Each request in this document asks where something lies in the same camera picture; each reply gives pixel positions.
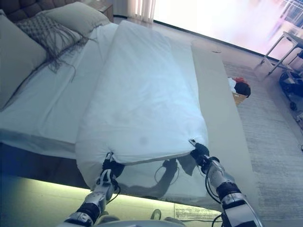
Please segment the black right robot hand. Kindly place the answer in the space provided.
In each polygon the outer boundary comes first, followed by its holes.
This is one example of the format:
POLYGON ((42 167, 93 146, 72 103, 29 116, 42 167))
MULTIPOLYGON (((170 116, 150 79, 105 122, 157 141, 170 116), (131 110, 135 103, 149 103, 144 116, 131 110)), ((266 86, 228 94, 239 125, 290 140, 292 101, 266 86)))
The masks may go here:
POLYGON ((190 152, 191 157, 195 160, 196 164, 201 166, 209 159, 209 150, 206 146, 196 142, 194 139, 190 139, 189 143, 194 147, 190 152))

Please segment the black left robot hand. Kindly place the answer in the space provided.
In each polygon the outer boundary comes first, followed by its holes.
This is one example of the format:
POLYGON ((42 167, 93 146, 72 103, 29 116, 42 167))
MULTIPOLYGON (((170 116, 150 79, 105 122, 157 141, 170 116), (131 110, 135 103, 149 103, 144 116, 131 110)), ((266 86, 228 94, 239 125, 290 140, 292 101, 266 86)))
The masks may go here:
POLYGON ((101 176, 106 176, 110 180, 115 180, 119 177, 124 170, 124 165, 118 163, 113 158, 113 152, 108 152, 106 154, 105 160, 102 165, 101 176))

